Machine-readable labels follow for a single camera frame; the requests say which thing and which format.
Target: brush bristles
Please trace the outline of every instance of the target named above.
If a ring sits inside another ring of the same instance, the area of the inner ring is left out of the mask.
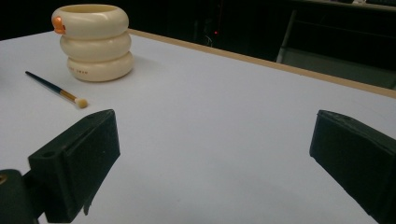
[[[76,98],[75,103],[79,108],[85,108],[88,105],[88,102],[86,99],[81,99],[81,98]]]

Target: dark background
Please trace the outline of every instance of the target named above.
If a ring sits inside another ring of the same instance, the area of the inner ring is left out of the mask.
[[[126,11],[132,29],[273,62],[291,12],[296,10],[287,47],[396,70],[393,56],[396,13],[386,10],[292,0],[6,0],[2,3],[0,40],[51,31],[50,17],[58,7],[109,4]]]

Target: orange knob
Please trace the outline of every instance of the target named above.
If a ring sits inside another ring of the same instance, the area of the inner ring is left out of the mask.
[[[62,24],[61,17],[57,16],[57,17],[53,18],[52,19],[52,25],[53,25],[53,28],[54,28],[54,31],[55,31],[56,34],[59,34],[59,35],[65,35],[66,34],[66,28]]]

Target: brush handle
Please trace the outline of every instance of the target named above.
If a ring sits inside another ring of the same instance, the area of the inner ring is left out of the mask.
[[[43,79],[43,78],[41,78],[41,77],[36,76],[35,74],[33,74],[33,73],[31,73],[31,72],[26,71],[25,73],[26,73],[26,75],[28,75],[29,77],[32,77],[32,78],[34,78],[35,80],[39,81],[40,83],[44,84],[46,87],[50,88],[51,90],[56,91],[56,92],[58,92],[58,93],[61,93],[62,89],[59,88],[58,86],[56,86],[56,85],[54,85],[54,84],[48,82],[47,80],[45,80],[45,79]]]

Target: black plastic part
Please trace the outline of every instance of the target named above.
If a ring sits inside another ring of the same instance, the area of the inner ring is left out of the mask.
[[[0,223],[38,223],[23,178],[17,170],[0,171]]]
[[[396,223],[395,139],[319,110],[309,153],[375,221]]]
[[[120,155],[115,113],[91,114],[29,156],[26,184],[51,223],[72,222],[93,197]]]

